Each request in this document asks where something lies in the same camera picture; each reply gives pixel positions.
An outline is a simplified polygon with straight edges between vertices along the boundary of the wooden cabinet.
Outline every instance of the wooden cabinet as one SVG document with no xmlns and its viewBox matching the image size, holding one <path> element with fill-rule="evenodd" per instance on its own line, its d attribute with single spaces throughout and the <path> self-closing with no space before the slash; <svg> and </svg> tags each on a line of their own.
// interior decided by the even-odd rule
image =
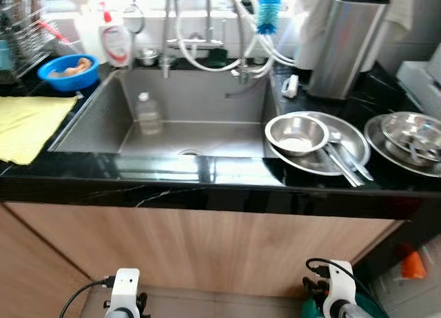
<svg viewBox="0 0 441 318">
<path fill-rule="evenodd" d="M 0 312 L 8 318 L 58 317 L 90 280 L 0 204 Z M 79 317 L 87 295 L 66 317 Z"/>
<path fill-rule="evenodd" d="M 141 283 L 302 296 L 310 257 L 353 261 L 393 220 L 8 203 L 94 279 L 120 267 Z"/>
</svg>

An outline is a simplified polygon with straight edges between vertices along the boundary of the dish soap bottle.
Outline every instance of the dish soap bottle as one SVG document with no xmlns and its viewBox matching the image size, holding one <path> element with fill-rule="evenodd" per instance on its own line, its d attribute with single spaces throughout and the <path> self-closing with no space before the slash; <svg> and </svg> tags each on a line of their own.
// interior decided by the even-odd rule
<svg viewBox="0 0 441 318">
<path fill-rule="evenodd" d="M 113 19 L 108 10 L 104 7 L 104 24 L 99 27 L 101 42 L 104 52 L 107 54 L 109 63 L 114 67 L 126 67 L 130 63 L 130 51 L 132 50 L 132 39 L 130 32 L 124 25 L 122 18 Z"/>
<path fill-rule="evenodd" d="M 99 38 L 100 21 L 98 13 L 92 5 L 92 0 L 71 1 L 76 4 L 79 11 L 79 16 L 74 18 L 74 25 L 84 51 L 96 56 L 101 64 L 107 62 L 107 56 Z"/>
<path fill-rule="evenodd" d="M 139 127 L 144 135 L 148 136 L 162 132 L 163 124 L 158 103 L 150 98 L 148 92 L 139 94 L 136 114 L 138 116 Z"/>
</svg>

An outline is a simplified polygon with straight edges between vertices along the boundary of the soap dispenser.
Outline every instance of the soap dispenser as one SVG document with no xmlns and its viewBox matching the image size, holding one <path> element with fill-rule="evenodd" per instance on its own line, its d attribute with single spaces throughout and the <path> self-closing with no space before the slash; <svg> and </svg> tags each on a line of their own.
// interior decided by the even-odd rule
<svg viewBox="0 0 441 318">
<path fill-rule="evenodd" d="M 127 67 L 131 61 L 132 39 L 129 30 L 124 25 L 122 17 L 113 17 L 105 4 L 104 23 L 100 25 L 101 42 L 109 63 L 114 67 Z"/>
<path fill-rule="evenodd" d="M 92 0 L 71 0 L 76 4 L 79 15 L 74 18 L 75 30 L 81 40 L 85 53 L 96 56 L 99 63 L 107 62 L 99 35 L 100 20 Z"/>
</svg>

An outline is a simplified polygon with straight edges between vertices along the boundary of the kitchen sink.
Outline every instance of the kitchen sink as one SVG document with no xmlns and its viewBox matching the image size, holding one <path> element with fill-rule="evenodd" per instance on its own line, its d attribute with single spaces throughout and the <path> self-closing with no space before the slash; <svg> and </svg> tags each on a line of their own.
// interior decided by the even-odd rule
<svg viewBox="0 0 441 318">
<path fill-rule="evenodd" d="M 143 135 L 138 95 L 149 92 L 163 118 L 161 134 Z M 91 95 L 51 151 L 145 156 L 264 157 L 266 122 L 276 115 L 268 78 L 240 84 L 230 73 L 117 70 Z"/>
</svg>

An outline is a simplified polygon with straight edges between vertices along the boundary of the stainless steel bowl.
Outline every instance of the stainless steel bowl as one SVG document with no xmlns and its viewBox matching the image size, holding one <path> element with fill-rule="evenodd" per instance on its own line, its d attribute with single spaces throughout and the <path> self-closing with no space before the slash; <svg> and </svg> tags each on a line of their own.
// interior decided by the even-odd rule
<svg viewBox="0 0 441 318">
<path fill-rule="evenodd" d="M 268 141 L 288 156 L 305 156 L 329 140 L 327 126 L 311 116 L 285 114 L 270 120 L 265 127 Z"/>
<path fill-rule="evenodd" d="M 137 52 L 136 59 L 141 65 L 149 67 L 156 62 L 158 56 L 159 52 L 157 50 L 152 48 L 143 48 Z"/>
<path fill-rule="evenodd" d="M 383 118 L 387 150 L 411 165 L 441 162 L 441 122 L 423 114 L 398 112 Z"/>
</svg>

